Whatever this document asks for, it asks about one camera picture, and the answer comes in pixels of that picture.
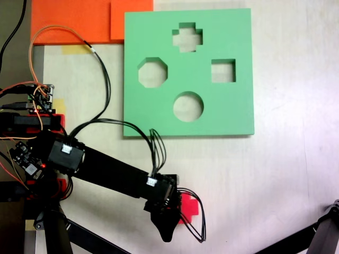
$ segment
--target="orange panel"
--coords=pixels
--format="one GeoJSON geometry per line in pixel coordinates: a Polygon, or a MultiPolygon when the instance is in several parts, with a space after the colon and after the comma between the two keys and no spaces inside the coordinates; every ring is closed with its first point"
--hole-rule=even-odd
{"type": "MultiPolygon", "coordinates": [[[[125,12],[152,10],[153,0],[32,0],[31,38],[44,26],[66,25],[89,43],[123,43],[125,12]]],[[[79,43],[70,32],[51,29],[34,44],[79,43]]]]}
{"type": "MultiPolygon", "coordinates": [[[[111,0],[32,0],[31,38],[46,25],[66,25],[89,43],[110,43],[111,0]]],[[[34,44],[79,44],[70,32],[44,31],[34,44]]]]}
{"type": "Polygon", "coordinates": [[[151,12],[153,0],[112,0],[111,6],[111,41],[123,43],[125,12],[151,12]]]}

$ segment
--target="yellow tape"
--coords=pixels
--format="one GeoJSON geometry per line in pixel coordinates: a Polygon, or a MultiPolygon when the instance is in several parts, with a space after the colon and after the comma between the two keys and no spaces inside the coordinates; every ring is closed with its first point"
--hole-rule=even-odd
{"type": "Polygon", "coordinates": [[[53,108],[57,114],[66,115],[66,105],[64,99],[53,99],[53,108]]]}
{"type": "Polygon", "coordinates": [[[87,45],[63,45],[61,46],[63,55],[84,55],[91,54],[91,50],[87,45]]]}
{"type": "Polygon", "coordinates": [[[25,230],[26,231],[35,231],[34,220],[25,221],[25,230]]]}

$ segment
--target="green shape sorter board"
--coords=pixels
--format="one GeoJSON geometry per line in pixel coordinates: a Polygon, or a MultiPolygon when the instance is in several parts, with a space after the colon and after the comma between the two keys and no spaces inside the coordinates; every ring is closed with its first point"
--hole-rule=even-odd
{"type": "MultiPolygon", "coordinates": [[[[136,12],[125,14],[124,120],[146,134],[254,134],[251,10],[136,12]],[[173,45],[179,28],[195,27],[202,43],[195,52],[173,45]],[[167,68],[167,79],[156,88],[139,82],[138,71],[157,59],[167,68]],[[233,63],[235,80],[213,83],[212,63],[233,63]],[[179,120],[173,104],[179,95],[193,93],[203,102],[193,122],[179,120]]],[[[124,136],[138,133],[124,127],[124,136]]]]}

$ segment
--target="circuit board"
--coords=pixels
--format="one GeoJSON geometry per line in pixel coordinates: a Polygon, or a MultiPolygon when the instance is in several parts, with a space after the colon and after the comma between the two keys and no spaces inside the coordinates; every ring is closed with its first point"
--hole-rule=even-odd
{"type": "MultiPolygon", "coordinates": [[[[43,88],[42,90],[47,94],[46,97],[38,90],[35,97],[38,99],[39,103],[43,106],[43,108],[48,111],[49,113],[55,114],[56,110],[53,109],[53,90],[54,90],[54,85],[51,84],[46,84],[47,88],[43,88]]],[[[33,103],[33,100],[31,99],[31,97],[29,97],[29,102],[33,103]]],[[[38,113],[45,113],[44,110],[42,110],[42,108],[37,105],[37,110],[38,113]]],[[[34,108],[31,107],[29,109],[29,113],[30,114],[34,114],[36,113],[34,108]]]]}
{"type": "Polygon", "coordinates": [[[13,160],[22,167],[33,179],[39,179],[46,167],[40,159],[32,156],[30,148],[23,142],[16,144],[15,149],[10,150],[13,160]]]}

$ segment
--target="black tripod leg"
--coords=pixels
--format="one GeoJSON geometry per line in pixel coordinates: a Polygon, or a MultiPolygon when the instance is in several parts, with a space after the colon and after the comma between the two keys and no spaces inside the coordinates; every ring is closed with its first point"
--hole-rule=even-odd
{"type": "Polygon", "coordinates": [[[73,254],[63,214],[47,211],[44,215],[43,226],[48,254],[73,254]]]}
{"type": "Polygon", "coordinates": [[[317,223],[286,237],[256,254],[298,254],[309,247],[315,235],[316,228],[317,223]]]}
{"type": "Polygon", "coordinates": [[[332,218],[320,223],[307,254],[334,254],[339,240],[339,228],[332,218]]]}
{"type": "Polygon", "coordinates": [[[131,254],[75,222],[71,220],[68,220],[68,222],[70,224],[68,228],[70,241],[88,252],[95,254],[131,254]]]}

